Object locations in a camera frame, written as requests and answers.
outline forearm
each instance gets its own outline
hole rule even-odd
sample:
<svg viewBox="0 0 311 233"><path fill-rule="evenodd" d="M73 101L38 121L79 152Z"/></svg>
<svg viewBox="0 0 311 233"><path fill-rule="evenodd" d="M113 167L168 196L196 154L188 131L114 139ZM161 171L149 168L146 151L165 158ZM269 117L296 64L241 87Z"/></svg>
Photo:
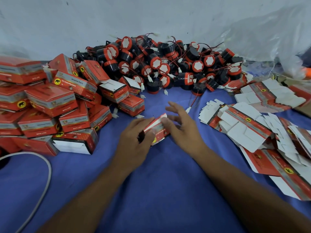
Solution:
<svg viewBox="0 0 311 233"><path fill-rule="evenodd" d="M122 170L110 165L37 232L95 232L105 209L126 176Z"/></svg>
<svg viewBox="0 0 311 233"><path fill-rule="evenodd" d="M308 232L310 221L207 148L193 156L250 232Z"/></svg>

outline white cable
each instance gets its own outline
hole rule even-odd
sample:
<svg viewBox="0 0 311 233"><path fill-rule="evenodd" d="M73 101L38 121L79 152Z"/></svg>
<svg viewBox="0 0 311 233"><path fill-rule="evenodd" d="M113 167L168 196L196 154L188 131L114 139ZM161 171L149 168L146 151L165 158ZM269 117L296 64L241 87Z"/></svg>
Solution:
<svg viewBox="0 0 311 233"><path fill-rule="evenodd" d="M18 154L33 154L33 155L36 155L36 156L40 157L41 159L43 159L46 162L46 164L48 165L49 175L48 175L48 181L46 182L46 185L45 185L45 189L44 189L44 191L43 191L39 201L37 202L35 208L31 212L29 217L26 219L26 221L21 225L21 227L15 233L20 233L25 228L25 226L30 222L30 220L32 219L32 217L36 213L37 209L39 208L39 206L40 206L40 204L41 204L41 202L42 202L42 200L43 200L43 198L44 198L44 196L46 194L46 191L49 188L50 181L51 181L51 176L52 176L52 168L51 168L50 162L45 157L43 157L42 155L37 154L35 152L17 152L17 153L13 153L13 154L8 154L8 155L5 155L5 156L1 157L0 160L3 160L3 159L5 159L7 157L10 157L10 156L18 155Z"/></svg>

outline right hand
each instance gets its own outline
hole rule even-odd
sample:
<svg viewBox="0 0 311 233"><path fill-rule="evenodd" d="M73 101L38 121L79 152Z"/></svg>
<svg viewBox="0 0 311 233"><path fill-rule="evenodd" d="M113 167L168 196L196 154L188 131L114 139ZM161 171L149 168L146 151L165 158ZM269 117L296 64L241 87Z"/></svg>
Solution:
<svg viewBox="0 0 311 233"><path fill-rule="evenodd" d="M171 133L175 143L192 158L206 152L208 147L204 143L195 121L182 106L171 101L169 101L169 105L165 109L178 114L178 116L168 115L167 118L162 118L161 122L165 129ZM180 129L175 126L173 121L181 125Z"/></svg>

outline plastic bag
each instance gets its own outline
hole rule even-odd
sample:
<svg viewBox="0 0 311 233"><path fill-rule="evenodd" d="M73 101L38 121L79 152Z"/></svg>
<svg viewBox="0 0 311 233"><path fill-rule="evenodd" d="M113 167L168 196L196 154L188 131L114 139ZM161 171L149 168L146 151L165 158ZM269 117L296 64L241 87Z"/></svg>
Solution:
<svg viewBox="0 0 311 233"><path fill-rule="evenodd" d="M311 45L311 1L284 7L259 17L237 21L225 27L213 45L224 42L221 49L229 48L249 61L281 63L284 71L295 79L305 77L302 61L297 56Z"/></svg>

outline blue fabric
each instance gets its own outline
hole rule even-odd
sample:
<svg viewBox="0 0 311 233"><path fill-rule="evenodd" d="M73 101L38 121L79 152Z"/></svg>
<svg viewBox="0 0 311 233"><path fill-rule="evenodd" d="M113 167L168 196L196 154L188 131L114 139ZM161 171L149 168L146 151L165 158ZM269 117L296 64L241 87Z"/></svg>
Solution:
<svg viewBox="0 0 311 233"><path fill-rule="evenodd" d="M194 99L191 92L181 88L168 92L168 96L163 91L156 95L145 93L143 115L161 115L169 100L186 109ZM205 92L189 113L205 143L311 219L311 202L284 196L269 177L255 174L250 169L225 134L200 123L200 110L207 101L216 98L227 104L235 102L223 90ZM108 165L121 131L133 119L121 112L118 114L118 119L113 119L100 131L100 142L93 155L59 153L56 157L48 157L52 165L51 185L23 232L37 230ZM278 115L311 130L310 119L295 111ZM45 187L47 174L45 162L32 155L14 156L0 170L0 232L15 232L25 221ZM244 232L244 229L202 169L168 137L152 147L143 165L125 180L96 232Z"/></svg>

